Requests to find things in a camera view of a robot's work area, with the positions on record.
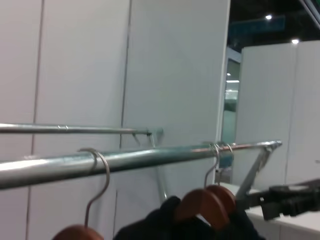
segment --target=white wall panel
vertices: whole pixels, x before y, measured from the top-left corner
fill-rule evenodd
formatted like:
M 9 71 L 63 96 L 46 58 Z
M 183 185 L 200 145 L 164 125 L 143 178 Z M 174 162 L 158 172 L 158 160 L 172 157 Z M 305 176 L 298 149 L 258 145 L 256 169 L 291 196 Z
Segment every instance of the white wall panel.
M 288 226 L 281 226 L 272 221 L 266 222 L 252 218 L 252 223 L 259 235 L 266 240 L 320 240 L 320 235 Z
M 297 49 L 296 87 L 288 155 L 287 183 L 318 179 L 320 160 L 320 41 L 301 42 Z
M 258 175 L 256 189 L 285 182 L 295 67 L 296 47 L 292 44 L 248 47 L 242 51 L 236 142 L 283 141 Z M 242 183 L 257 156 L 258 151 L 235 154 L 234 184 Z
M 150 168 L 122 172 L 116 176 L 117 206 L 115 233 L 123 226 L 144 219 L 160 207 L 155 175 Z
M 128 11 L 128 0 L 45 1 L 37 123 L 121 126 Z M 34 152 L 116 150 L 119 142 L 118 135 L 37 135 Z M 29 239 L 51 239 L 83 223 L 88 200 L 104 180 L 101 175 L 33 186 Z M 90 225 L 106 240 L 112 238 L 115 195 L 112 184 L 90 214 Z
M 0 123 L 34 119 L 40 0 L 0 2 Z M 31 154 L 31 135 L 1 135 L 0 161 Z M 28 189 L 0 192 L 1 238 L 24 240 Z
M 228 20 L 228 0 L 132 1 L 125 127 L 163 127 L 165 146 L 216 140 Z M 182 197 L 203 187 L 212 164 L 209 159 L 164 167 L 168 194 Z M 141 174 L 149 179 L 141 189 L 157 189 L 153 170 Z M 134 187 L 134 180 L 127 183 L 128 190 Z M 143 196 L 135 204 L 144 212 L 156 207 Z M 119 228 L 126 219 L 117 217 Z

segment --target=black object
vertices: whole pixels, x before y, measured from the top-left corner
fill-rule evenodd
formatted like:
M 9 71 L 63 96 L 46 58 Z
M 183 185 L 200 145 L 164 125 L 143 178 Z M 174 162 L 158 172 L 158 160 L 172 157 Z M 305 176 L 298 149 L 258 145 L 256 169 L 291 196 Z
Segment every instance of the black object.
M 238 210 L 261 206 L 263 218 L 268 221 L 284 216 L 320 210 L 320 179 L 293 185 L 272 186 L 267 191 L 252 193 L 236 200 Z
M 169 198 L 145 219 L 122 228 L 114 240 L 263 240 L 244 211 L 229 215 L 231 224 L 219 232 L 197 217 L 176 224 L 179 203 L 179 198 Z

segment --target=white partition wall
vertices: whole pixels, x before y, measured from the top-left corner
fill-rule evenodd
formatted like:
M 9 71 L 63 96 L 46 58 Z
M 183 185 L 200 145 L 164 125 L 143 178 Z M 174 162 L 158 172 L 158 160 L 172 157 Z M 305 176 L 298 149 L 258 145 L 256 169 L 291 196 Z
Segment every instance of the white partition wall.
M 297 46 L 289 43 L 247 47 L 242 51 L 235 141 L 283 141 L 258 175 L 256 189 L 285 182 L 296 51 Z M 232 183 L 242 183 L 257 156 L 257 151 L 236 153 Z
M 0 122 L 34 121 L 40 0 L 0 1 Z M 31 135 L 0 135 L 0 159 L 30 155 Z M 2 239 L 25 240 L 28 188 L 0 192 Z
M 283 141 L 258 175 L 257 189 L 319 178 L 319 49 L 320 41 L 309 41 L 248 47 L 242 52 L 236 141 Z M 241 184 L 257 154 L 235 156 L 234 184 Z M 298 224 L 293 228 L 254 223 L 272 240 L 319 239 Z
M 287 183 L 318 179 L 320 175 L 320 41 L 299 43 Z
M 43 10 L 36 123 L 121 126 L 129 1 L 46 0 Z M 37 135 L 34 153 L 117 150 L 119 143 L 118 135 Z M 28 239 L 52 239 L 83 224 L 104 181 L 99 175 L 32 186 Z M 111 183 L 90 212 L 89 225 L 106 240 L 113 237 L 115 203 Z
M 163 127 L 164 146 L 217 139 L 228 20 L 228 0 L 132 1 L 125 127 Z M 182 197 L 203 187 L 213 163 L 208 159 L 164 167 L 167 193 Z M 155 172 L 142 175 L 150 180 L 139 188 L 157 190 Z M 139 199 L 145 206 L 141 215 L 146 214 L 153 206 L 143 195 Z

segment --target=blue sign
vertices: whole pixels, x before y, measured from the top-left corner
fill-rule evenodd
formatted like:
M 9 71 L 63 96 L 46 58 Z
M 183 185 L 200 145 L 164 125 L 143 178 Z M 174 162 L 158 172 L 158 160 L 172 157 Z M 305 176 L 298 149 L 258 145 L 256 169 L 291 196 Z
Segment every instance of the blue sign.
M 253 21 L 241 21 L 229 25 L 228 36 L 243 36 L 270 32 L 281 32 L 285 29 L 285 16 L 273 17 L 270 20 L 259 19 Z

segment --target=black garment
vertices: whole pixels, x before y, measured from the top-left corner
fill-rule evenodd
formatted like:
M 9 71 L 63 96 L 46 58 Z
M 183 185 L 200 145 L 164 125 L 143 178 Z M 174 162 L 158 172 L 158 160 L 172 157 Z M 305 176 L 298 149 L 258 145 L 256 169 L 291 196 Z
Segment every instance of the black garment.
M 245 212 L 230 215 L 231 224 L 219 232 L 197 217 L 173 223 L 179 203 L 179 198 L 171 197 L 144 220 L 122 228 L 114 240 L 263 240 Z
M 251 193 L 237 199 L 238 209 L 261 206 L 266 221 L 281 215 L 296 217 L 320 211 L 320 179 L 291 185 L 271 186 L 269 190 Z

